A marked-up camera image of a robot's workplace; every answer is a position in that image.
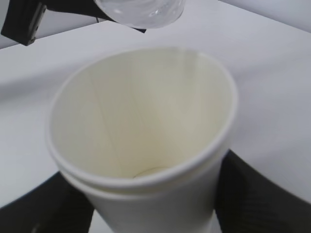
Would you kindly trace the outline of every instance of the white paper cup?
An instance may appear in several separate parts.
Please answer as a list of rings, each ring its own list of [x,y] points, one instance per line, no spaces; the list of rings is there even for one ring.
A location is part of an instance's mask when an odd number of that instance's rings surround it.
[[[53,101],[47,144],[115,233],[201,233],[237,105],[213,58],[130,51],[71,76]]]

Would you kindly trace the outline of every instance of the cup bottom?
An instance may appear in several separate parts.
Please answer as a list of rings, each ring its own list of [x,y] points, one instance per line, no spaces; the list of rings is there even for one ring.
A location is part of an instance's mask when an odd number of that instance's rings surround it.
[[[168,167],[164,167],[164,166],[163,167],[153,167],[151,169],[148,169],[148,170],[145,170],[145,171],[138,173],[133,178],[142,177],[142,176],[149,176],[149,175],[164,171],[166,169],[168,169]]]

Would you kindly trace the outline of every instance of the white wall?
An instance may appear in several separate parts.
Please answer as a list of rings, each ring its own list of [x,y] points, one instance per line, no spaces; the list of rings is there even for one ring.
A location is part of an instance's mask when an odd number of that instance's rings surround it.
[[[0,31],[5,20],[8,5],[9,0],[0,0]],[[41,38],[93,23],[96,23],[96,18],[94,17],[46,11],[36,33],[36,37]],[[16,44],[15,41],[0,35],[0,49],[14,44]]]
[[[221,0],[311,32],[311,0]]]

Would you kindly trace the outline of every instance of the cup rim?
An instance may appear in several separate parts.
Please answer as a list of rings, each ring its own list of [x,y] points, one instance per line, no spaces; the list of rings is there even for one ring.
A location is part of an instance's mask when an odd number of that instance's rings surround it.
[[[232,104],[230,105],[229,115],[225,120],[225,123],[222,125],[221,129],[218,131],[216,136],[212,139],[212,141],[205,146],[201,150],[200,153],[187,159],[186,161],[171,167],[167,170],[161,171],[156,174],[151,174],[143,177],[137,177],[135,179],[130,178],[113,178],[113,177],[105,177],[96,174],[91,174],[86,172],[77,166],[72,165],[69,163],[65,158],[63,158],[51,139],[51,116],[53,110],[56,106],[57,101],[59,100],[60,96],[62,95],[65,88],[68,86],[70,82],[79,74],[81,71],[91,67],[92,65],[112,56],[118,56],[125,53],[131,53],[141,50],[178,50],[178,51],[188,51],[188,52],[195,52],[198,56],[204,57],[211,62],[213,62],[224,74],[225,79],[229,84],[229,89],[231,91],[231,100]],[[50,105],[50,109],[48,111],[47,120],[46,120],[46,130],[45,130],[45,138],[48,150],[52,158],[56,161],[56,163],[61,166],[67,173],[71,174],[73,177],[77,177],[79,180],[90,183],[95,186],[100,186],[104,188],[110,189],[133,189],[139,187],[149,187],[154,185],[159,185],[161,183],[169,182],[176,177],[179,177],[189,171],[192,171],[200,166],[205,160],[210,159],[211,155],[220,147],[222,142],[225,141],[226,137],[229,135],[229,132],[235,122],[236,115],[238,111],[238,91],[236,84],[233,80],[231,74],[227,71],[227,69],[215,58],[197,51],[193,49],[183,48],[183,47],[148,47],[148,48],[138,48],[138,49],[130,49],[123,52],[116,52],[113,54],[109,54],[107,56],[101,57],[100,59],[96,59],[85,66],[82,66],[80,69],[75,71],[73,74],[69,76],[69,78],[62,84],[62,86],[57,91],[56,95],[54,96],[52,103]]]
[[[210,170],[211,167],[214,167],[218,163],[218,158],[212,159],[212,161],[205,164],[205,166],[199,168],[198,171],[194,171],[192,174],[189,175],[187,180],[196,180],[199,176],[202,176],[202,170]],[[142,200],[142,199],[150,199],[153,197],[159,197],[162,195],[165,195],[167,193],[172,192],[172,190],[175,190],[176,188],[180,188],[185,183],[184,182],[177,182],[173,183],[173,185],[170,186],[170,188],[158,188],[158,189],[150,189],[145,190],[142,192],[141,189],[133,189],[128,190],[128,192],[118,192],[118,190],[111,190],[111,189],[100,189],[100,187],[91,186],[87,183],[84,183],[83,181],[77,179],[73,175],[67,173],[66,171],[63,171],[60,169],[60,173],[64,176],[64,178],[71,183],[74,187],[78,188],[80,191],[84,192],[86,195],[92,195],[98,198],[104,198],[104,199],[111,199],[111,200]]]

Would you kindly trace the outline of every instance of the clear plastic cup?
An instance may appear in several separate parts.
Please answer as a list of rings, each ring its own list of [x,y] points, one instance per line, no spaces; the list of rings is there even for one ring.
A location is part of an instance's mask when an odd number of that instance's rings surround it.
[[[160,28],[175,22],[186,0],[95,0],[110,18],[133,28]]]

